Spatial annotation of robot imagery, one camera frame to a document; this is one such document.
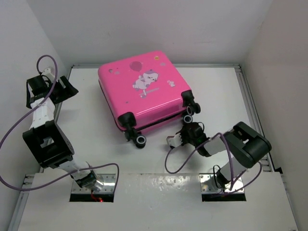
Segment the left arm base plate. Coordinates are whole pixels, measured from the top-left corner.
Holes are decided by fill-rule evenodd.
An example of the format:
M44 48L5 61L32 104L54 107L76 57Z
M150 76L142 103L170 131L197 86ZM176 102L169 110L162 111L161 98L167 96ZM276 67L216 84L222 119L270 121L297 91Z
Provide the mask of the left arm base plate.
M97 174L93 192L95 194L111 194L114 192L116 174ZM80 188L74 181L71 188L72 194L90 194L91 189Z

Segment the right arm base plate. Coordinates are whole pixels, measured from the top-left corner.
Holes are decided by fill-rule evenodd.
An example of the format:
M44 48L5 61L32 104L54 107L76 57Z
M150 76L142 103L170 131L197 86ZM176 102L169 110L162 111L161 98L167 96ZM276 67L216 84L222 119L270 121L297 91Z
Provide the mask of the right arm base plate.
M202 194L218 194L218 193L244 193L244 184L242 178L239 178L231 188L231 183L220 186L214 181L213 174L199 175L200 187Z

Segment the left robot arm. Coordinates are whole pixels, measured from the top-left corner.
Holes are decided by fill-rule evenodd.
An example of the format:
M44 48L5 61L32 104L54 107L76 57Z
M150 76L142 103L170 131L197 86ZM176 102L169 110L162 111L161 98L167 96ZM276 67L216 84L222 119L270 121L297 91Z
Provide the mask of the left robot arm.
M103 183L87 162L74 156L71 142L54 119L56 105L75 96L78 90L64 76L55 83L51 77L51 74L40 74L26 81L26 106L34 112L23 139L42 168L61 169L80 188L99 192Z

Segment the pink hard-shell suitcase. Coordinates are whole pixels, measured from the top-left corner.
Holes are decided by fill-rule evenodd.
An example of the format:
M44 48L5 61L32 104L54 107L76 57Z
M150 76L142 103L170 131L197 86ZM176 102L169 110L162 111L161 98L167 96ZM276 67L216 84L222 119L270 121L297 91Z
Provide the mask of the pink hard-shell suitcase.
M162 51L103 64L98 81L118 129L137 148L145 147L147 130L201 112L191 87Z

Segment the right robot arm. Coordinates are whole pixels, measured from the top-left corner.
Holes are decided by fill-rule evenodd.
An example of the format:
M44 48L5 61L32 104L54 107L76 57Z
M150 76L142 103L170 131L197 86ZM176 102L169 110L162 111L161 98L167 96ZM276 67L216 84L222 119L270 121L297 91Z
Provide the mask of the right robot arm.
M221 167L212 179L215 190L224 189L242 172L252 168L272 150L271 143L244 122L238 122L225 133L210 138L197 122L186 123L173 137L167 138L171 148L190 144L199 155L211 157L223 151L227 152L228 163Z

